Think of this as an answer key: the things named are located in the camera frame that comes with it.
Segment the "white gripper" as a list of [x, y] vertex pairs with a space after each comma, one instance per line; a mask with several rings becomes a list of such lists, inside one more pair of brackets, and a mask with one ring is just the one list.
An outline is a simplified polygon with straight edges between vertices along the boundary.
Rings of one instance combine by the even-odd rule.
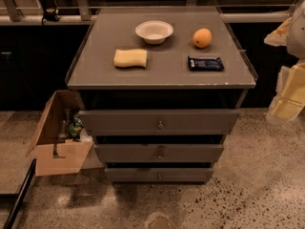
[[[291, 18], [269, 33], [264, 43], [279, 47], [287, 45]], [[305, 61], [299, 60], [291, 68], [283, 66], [276, 82], [276, 95], [270, 104], [266, 118], [273, 124], [282, 124], [297, 118], [305, 108]]]

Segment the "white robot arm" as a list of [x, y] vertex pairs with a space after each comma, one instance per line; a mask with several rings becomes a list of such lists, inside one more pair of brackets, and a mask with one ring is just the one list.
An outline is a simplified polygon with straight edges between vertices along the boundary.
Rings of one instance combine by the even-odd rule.
[[291, 68], [282, 66], [276, 82], [276, 96], [267, 112], [271, 123], [279, 124], [297, 118], [305, 108], [305, 1], [294, 14], [268, 34], [264, 43], [286, 46], [287, 52], [298, 58]]

